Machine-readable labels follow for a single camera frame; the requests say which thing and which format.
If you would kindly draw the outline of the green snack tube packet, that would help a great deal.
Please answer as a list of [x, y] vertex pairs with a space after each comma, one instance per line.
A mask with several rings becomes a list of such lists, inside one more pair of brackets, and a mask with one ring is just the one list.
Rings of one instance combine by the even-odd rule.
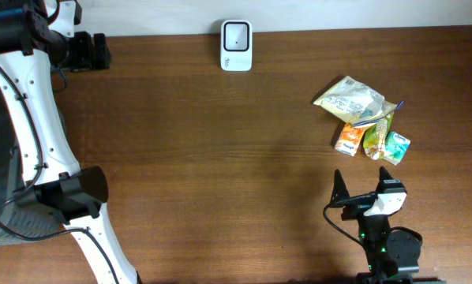
[[365, 131], [363, 148], [365, 154], [372, 160], [382, 159], [384, 156], [385, 141], [393, 116], [394, 113], [391, 112]]

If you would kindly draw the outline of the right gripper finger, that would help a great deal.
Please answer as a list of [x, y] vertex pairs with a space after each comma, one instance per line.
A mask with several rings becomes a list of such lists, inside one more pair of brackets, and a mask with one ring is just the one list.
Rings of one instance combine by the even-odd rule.
[[334, 184], [330, 199], [331, 204], [337, 204], [339, 201], [346, 200], [350, 197], [346, 184], [340, 170], [335, 170]]
[[394, 178], [383, 166], [379, 168], [379, 181], [394, 181]]

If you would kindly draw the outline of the teal tissue pack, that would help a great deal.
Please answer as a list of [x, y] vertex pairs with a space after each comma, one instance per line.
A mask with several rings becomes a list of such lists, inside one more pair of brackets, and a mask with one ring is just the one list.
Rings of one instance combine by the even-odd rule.
[[398, 165], [403, 160], [409, 146], [409, 139], [396, 132], [390, 132], [385, 141], [383, 159], [393, 165]]

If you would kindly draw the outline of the beige snack bag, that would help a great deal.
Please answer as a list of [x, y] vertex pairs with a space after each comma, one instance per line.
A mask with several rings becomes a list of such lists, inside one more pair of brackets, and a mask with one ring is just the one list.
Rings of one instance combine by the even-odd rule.
[[390, 103], [367, 84], [345, 76], [315, 99], [313, 105], [355, 128], [363, 128], [401, 108], [403, 101]]

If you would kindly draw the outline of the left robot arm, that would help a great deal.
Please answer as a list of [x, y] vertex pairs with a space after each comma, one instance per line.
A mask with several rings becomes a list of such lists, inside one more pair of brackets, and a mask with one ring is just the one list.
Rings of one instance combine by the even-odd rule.
[[79, 32], [76, 1], [0, 1], [0, 92], [15, 142], [0, 204], [0, 245], [71, 235], [100, 283], [138, 283], [107, 209], [107, 179], [82, 168], [54, 100], [54, 73], [108, 69], [102, 33]]

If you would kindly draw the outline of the orange small carton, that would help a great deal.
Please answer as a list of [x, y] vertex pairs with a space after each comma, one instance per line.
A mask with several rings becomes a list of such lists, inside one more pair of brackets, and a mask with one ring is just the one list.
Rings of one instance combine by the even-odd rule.
[[334, 149], [343, 154], [355, 156], [367, 129], [368, 127], [353, 127], [346, 123], [335, 142]]

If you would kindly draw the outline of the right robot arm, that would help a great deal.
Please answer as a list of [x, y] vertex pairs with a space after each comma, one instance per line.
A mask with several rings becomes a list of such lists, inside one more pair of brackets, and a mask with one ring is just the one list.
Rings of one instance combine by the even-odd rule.
[[[348, 237], [365, 252], [369, 270], [355, 277], [361, 284], [426, 284], [441, 283], [438, 278], [415, 278], [419, 272], [419, 258], [423, 236], [415, 230], [392, 227], [389, 218], [398, 213], [406, 200], [405, 185], [381, 167], [376, 189], [357, 196], [349, 194], [340, 170], [334, 172], [334, 183], [329, 203], [323, 209], [326, 222]], [[329, 209], [340, 208], [343, 221], [355, 220], [358, 235], [352, 236], [328, 217]]]

